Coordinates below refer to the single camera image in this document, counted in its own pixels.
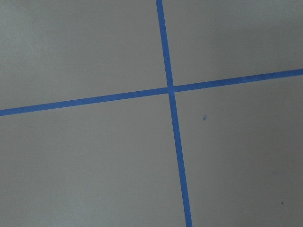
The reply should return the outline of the blue tape line crosswise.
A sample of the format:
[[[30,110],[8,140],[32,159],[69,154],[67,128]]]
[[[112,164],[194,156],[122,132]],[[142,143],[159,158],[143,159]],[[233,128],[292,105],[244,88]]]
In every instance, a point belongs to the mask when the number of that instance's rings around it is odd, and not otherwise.
[[[245,77],[236,77],[236,78],[220,79],[220,80],[213,80],[213,81],[206,81],[206,82],[199,82],[192,84],[184,84],[184,85],[174,86],[173,88],[161,87],[161,88],[154,88],[148,90],[140,90],[140,91],[126,92],[126,93],[119,93],[119,94],[112,94],[105,96],[96,96],[96,97],[60,101],[60,102],[47,103],[47,104],[38,104],[38,105],[15,107],[9,109],[1,109],[0,115],[8,116],[8,115],[16,115],[16,114],[25,114],[25,113],[74,107],[80,105],[90,105],[90,104],[133,99],[133,98],[146,97],[146,96],[156,96],[156,95],[168,94],[169,92],[185,92],[191,90],[223,87],[223,86],[257,82],[263,80],[295,77],[295,76],[301,76],[302,74],[303,74],[303,70],[297,69],[297,70],[287,70],[281,72],[251,75]]]

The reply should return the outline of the blue tape line lengthwise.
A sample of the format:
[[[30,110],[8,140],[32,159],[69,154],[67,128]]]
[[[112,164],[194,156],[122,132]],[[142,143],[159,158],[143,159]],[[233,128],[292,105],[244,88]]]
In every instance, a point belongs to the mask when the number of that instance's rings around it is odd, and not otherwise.
[[[174,82],[173,82],[172,68],[171,68],[171,62],[170,62],[169,44],[168,44],[168,36],[167,36],[166,23],[165,23],[164,7],[163,7],[163,2],[161,0],[156,0],[156,8],[157,8],[157,14],[158,14],[159,28],[160,28],[161,46],[162,46],[166,81],[167,81],[169,107],[170,107],[170,113],[171,113],[172,128],[173,128],[173,135],[174,135],[174,142],[175,142],[175,149],[176,149],[176,156],[177,156],[178,174],[179,174],[181,195],[182,195],[182,201],[183,201],[185,223],[186,223],[187,227],[191,227],[193,225],[193,223],[192,223],[190,201],[189,201],[189,195],[188,195],[187,177],[186,177],[186,171],[185,171],[183,149],[182,149],[180,128],[179,128],[179,122],[178,122],[178,111],[177,111],[177,105],[176,105]]]

